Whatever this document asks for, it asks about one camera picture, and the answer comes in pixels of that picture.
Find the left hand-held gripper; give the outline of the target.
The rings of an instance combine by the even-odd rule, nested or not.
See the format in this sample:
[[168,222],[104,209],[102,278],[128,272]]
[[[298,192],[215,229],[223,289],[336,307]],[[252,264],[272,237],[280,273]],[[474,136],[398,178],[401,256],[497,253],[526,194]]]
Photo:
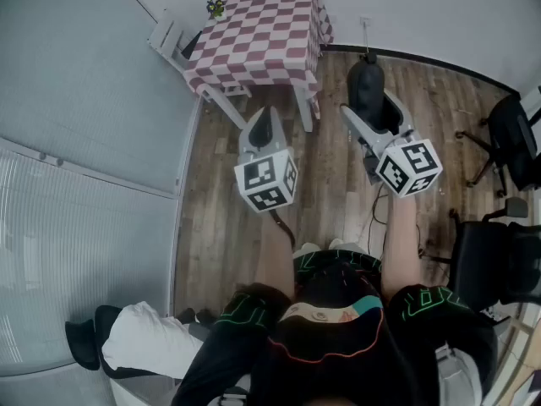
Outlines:
[[275,107],[262,107],[248,121],[234,172],[239,194],[255,212],[293,203],[298,170]]

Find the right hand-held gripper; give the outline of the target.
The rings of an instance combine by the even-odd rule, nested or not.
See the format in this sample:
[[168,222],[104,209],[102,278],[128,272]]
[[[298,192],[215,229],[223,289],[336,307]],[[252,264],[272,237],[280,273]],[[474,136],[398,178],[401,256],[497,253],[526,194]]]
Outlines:
[[428,189],[443,171],[429,139],[413,127],[413,118],[396,95],[384,90],[382,118],[384,134],[375,132],[348,105],[340,114],[359,144],[366,148],[363,159],[372,184],[382,183],[400,198]]

